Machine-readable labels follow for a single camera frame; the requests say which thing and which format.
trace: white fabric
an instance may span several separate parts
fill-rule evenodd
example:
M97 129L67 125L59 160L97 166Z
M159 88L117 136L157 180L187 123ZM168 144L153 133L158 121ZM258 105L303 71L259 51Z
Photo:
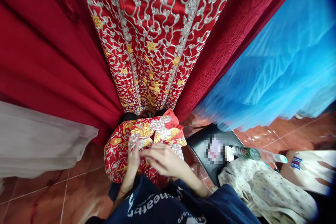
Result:
M326 184L331 184L335 172L336 150L290 150L287 155L288 163L281 168L281 175L300 186L304 190L327 195L330 188L319 183L316 179L321 179Z
M98 129L0 101L0 178L73 167Z
M314 199L300 187L255 160L238 158L218 175L230 184L248 208L269 223L307 223L317 214Z

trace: bottle cap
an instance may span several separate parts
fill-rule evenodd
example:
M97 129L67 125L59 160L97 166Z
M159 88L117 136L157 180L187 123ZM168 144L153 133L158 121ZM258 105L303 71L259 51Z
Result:
M280 154L273 154L273 159L276 162L280 162L280 163L287 163L288 160L284 155L280 155Z

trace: embroidered red garment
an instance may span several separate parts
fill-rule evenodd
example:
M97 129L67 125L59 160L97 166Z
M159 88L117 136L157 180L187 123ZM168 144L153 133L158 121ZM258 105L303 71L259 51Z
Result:
M87 0L126 112L174 109L227 0Z
M179 125L172 110L167 110L163 116L120 124L104 149L105 170L109 179L122 183L127 170L128 151L132 151L138 141L139 149L149 148L158 142L168 144L183 159L181 147L187 142L182 130L183 126ZM140 159L138 172L146 174L159 187L165 186L168 181L168 177L161 176L144 157Z

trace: red curtain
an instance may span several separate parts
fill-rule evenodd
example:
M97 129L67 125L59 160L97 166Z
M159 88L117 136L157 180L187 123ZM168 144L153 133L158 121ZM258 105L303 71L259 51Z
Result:
M175 107L180 122L222 78L285 0L228 0Z
M99 129L123 114L85 0L0 0L0 99Z

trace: water bottle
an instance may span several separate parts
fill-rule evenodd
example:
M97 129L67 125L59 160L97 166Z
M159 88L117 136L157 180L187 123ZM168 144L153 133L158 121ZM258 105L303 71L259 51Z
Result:
M272 152L269 152L264 149L247 148L239 146L233 146L231 148L235 156L242 157L245 159L253 159L264 163L273 163L273 162L287 163L287 158L284 155L273 154Z

